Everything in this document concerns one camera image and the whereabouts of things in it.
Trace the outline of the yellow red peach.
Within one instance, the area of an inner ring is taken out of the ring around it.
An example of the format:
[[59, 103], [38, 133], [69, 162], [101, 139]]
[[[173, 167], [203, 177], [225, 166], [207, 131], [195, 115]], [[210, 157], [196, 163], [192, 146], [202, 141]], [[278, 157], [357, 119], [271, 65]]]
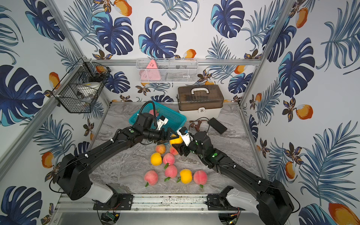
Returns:
[[172, 135], [171, 135], [171, 140], [169, 141], [169, 143], [170, 143], [171, 145], [173, 145], [173, 144], [182, 144], [182, 143], [183, 143], [183, 139], [182, 139], [181, 136], [176, 137], [176, 135], [172, 134]]

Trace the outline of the teal plastic basket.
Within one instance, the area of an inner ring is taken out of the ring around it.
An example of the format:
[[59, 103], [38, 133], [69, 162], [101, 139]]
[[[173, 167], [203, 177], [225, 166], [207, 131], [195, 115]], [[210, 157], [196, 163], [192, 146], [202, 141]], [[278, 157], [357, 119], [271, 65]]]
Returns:
[[[164, 116], [168, 119], [167, 124], [163, 126], [165, 129], [171, 128], [172, 130], [177, 131], [185, 125], [185, 122], [187, 121], [186, 116], [157, 102], [154, 102], [154, 106], [159, 117]], [[144, 107], [142, 113], [149, 113], [151, 110], [153, 110], [153, 105], [149, 103]], [[139, 112], [140, 110], [138, 110], [130, 117], [130, 119], [128, 120], [130, 125], [133, 125], [135, 123], [138, 115], [140, 114]]]

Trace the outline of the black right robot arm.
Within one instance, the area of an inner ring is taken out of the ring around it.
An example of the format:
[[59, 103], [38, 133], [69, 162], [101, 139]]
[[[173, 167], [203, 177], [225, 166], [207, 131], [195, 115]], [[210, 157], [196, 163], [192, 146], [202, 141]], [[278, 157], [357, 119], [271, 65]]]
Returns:
[[180, 155], [196, 154], [201, 162], [243, 187], [257, 201], [255, 209], [266, 225], [284, 225], [294, 211], [285, 186], [278, 180], [263, 179], [235, 163], [221, 150], [213, 147], [205, 131], [192, 135], [185, 127], [177, 131], [182, 143], [173, 144]]

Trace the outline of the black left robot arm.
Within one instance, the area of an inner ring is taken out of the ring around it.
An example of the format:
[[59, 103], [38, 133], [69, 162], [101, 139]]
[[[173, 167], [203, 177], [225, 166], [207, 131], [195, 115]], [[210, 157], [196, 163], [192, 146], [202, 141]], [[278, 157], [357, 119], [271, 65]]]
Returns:
[[166, 120], [165, 117], [157, 120], [152, 114], [142, 113], [131, 127], [116, 130], [113, 138], [100, 146], [77, 156], [66, 155], [55, 175], [55, 183], [73, 201], [83, 197], [101, 203], [110, 201], [117, 196], [116, 191], [107, 185], [91, 181], [90, 174], [116, 154], [143, 140], [161, 143], [178, 138], [177, 130], [164, 128]]

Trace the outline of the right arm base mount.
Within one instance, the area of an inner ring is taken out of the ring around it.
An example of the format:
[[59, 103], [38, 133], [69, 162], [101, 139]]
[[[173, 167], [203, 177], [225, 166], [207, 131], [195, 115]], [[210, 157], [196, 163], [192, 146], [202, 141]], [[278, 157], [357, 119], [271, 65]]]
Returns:
[[222, 194], [209, 194], [206, 197], [205, 204], [209, 211], [237, 211]]

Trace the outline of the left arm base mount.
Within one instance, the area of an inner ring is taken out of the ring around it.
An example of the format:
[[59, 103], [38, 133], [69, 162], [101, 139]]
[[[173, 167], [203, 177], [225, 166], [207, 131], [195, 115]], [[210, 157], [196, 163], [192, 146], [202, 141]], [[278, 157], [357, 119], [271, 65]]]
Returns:
[[95, 211], [130, 211], [134, 196], [132, 194], [114, 194], [107, 202], [96, 201], [93, 205]]

